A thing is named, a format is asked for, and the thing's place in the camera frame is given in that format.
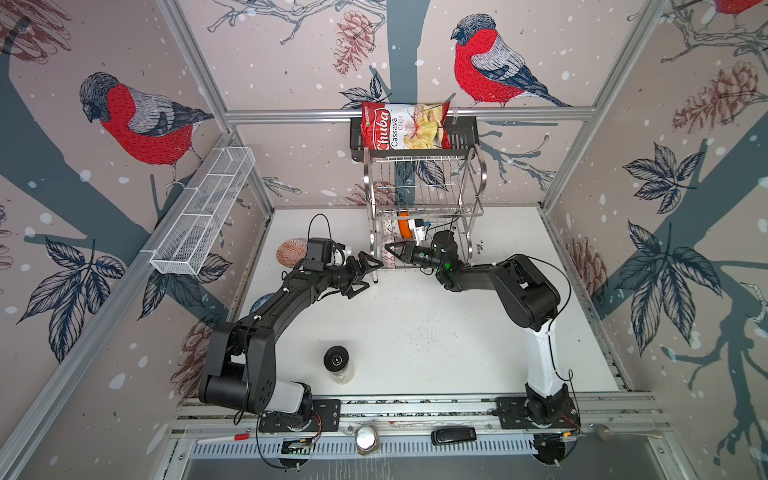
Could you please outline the orange plastic bowl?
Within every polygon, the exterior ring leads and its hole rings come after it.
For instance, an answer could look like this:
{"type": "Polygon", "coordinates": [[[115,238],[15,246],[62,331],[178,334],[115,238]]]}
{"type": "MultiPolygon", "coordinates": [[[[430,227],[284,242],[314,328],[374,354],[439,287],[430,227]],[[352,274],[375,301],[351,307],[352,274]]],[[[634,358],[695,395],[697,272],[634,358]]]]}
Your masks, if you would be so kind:
{"type": "Polygon", "coordinates": [[[405,240],[414,240],[414,219],[411,215],[406,211],[401,211],[398,213],[397,222],[401,238],[405,240]]]}

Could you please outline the green patterned bowl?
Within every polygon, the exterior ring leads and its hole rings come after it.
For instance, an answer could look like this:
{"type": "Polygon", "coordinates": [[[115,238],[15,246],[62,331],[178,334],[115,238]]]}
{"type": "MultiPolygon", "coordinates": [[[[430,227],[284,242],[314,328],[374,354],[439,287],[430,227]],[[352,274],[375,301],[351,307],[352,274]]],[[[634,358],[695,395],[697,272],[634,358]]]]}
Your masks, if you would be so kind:
{"type": "Polygon", "coordinates": [[[390,235],[393,238],[398,239],[401,237],[399,222],[397,220],[389,221],[389,230],[390,230],[390,235]]]}

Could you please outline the steel two-tier dish rack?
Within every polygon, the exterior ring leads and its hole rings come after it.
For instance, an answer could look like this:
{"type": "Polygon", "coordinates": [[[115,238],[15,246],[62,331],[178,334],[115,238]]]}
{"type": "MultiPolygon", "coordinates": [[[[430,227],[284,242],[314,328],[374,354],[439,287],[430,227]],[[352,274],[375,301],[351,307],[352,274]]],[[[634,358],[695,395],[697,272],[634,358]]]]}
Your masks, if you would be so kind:
{"type": "MultiPolygon", "coordinates": [[[[364,148],[363,171],[371,256],[381,260],[386,243],[405,240],[379,238],[376,220],[397,220],[398,213],[406,211],[413,219],[431,224],[425,241],[418,245],[428,246],[436,232],[452,230],[459,258],[475,265],[472,230],[475,220],[484,213],[482,196],[487,182],[487,166],[479,145],[468,149],[377,151],[364,148]]],[[[430,270],[399,261],[395,269],[432,274],[430,270]]]]}

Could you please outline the dark blue patterned bowl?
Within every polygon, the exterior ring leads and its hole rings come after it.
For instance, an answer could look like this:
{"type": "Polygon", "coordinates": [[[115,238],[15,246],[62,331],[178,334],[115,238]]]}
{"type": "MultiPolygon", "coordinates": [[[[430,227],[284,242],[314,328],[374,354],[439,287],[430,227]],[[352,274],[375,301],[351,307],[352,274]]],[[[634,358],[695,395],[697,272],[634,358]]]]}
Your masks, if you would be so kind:
{"type": "Polygon", "coordinates": [[[397,258],[386,248],[382,248],[381,260],[384,263],[384,267],[386,269],[395,269],[398,266],[397,258]]]}

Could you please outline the white brown lattice bowl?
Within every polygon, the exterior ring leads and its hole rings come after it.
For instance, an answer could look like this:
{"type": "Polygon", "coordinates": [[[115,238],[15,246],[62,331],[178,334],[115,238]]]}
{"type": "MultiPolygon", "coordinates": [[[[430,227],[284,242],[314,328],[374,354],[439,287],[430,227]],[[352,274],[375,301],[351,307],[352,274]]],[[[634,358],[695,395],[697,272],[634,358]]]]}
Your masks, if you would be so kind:
{"type": "Polygon", "coordinates": [[[376,232],[379,238],[386,239],[392,237],[389,230],[389,221],[391,219],[377,219],[376,220],[376,232]]]}

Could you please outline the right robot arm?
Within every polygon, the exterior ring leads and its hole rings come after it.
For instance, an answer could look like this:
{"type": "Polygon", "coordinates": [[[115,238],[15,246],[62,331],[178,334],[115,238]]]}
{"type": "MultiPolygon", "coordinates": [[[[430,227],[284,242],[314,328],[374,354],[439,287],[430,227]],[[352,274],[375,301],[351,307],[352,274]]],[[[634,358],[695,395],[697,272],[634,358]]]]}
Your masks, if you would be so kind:
{"type": "Polygon", "coordinates": [[[533,258],[514,254],[500,262],[471,265],[459,258],[450,230],[434,234],[428,246],[401,240],[384,248],[404,264],[432,270],[450,292],[495,292],[507,316],[525,333],[525,418],[538,427],[562,420],[569,427],[581,428],[577,402],[572,397],[572,375],[559,371],[555,352],[553,325],[561,313],[561,297],[533,258]]]}

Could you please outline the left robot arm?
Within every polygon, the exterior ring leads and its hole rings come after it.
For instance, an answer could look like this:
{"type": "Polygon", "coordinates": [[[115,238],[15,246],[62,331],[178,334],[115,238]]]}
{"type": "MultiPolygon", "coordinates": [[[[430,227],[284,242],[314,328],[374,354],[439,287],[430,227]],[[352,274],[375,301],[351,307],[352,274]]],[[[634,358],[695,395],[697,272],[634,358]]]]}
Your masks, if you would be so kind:
{"type": "Polygon", "coordinates": [[[235,410],[238,415],[270,412],[302,424],[310,421],[311,387],[277,378],[276,343],[325,291],[352,299],[369,287],[365,277],[383,267],[382,261],[365,252],[338,264],[336,256],[342,253],[330,238],[309,239],[305,257],[263,305],[212,331],[199,381],[200,402],[235,410]]]}

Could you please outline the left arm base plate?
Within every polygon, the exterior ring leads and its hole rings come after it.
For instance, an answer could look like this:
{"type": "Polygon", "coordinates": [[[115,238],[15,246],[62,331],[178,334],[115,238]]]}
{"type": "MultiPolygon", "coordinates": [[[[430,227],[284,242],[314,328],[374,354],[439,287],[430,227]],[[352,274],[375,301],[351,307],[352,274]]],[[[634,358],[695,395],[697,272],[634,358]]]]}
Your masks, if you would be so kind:
{"type": "Polygon", "coordinates": [[[339,399],[313,399],[309,417],[303,414],[264,412],[260,417],[258,433],[336,432],[339,428],[340,410],[339,399]]]}

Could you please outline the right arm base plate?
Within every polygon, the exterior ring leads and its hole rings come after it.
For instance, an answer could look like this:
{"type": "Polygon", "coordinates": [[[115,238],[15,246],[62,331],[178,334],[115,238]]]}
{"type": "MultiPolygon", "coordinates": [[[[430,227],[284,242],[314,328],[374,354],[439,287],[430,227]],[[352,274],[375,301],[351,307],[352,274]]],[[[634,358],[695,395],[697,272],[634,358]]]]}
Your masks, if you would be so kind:
{"type": "Polygon", "coordinates": [[[504,430],[576,430],[581,427],[581,417],[570,397],[566,397],[562,404],[552,411],[526,397],[498,397],[493,413],[499,418],[504,430]]]}

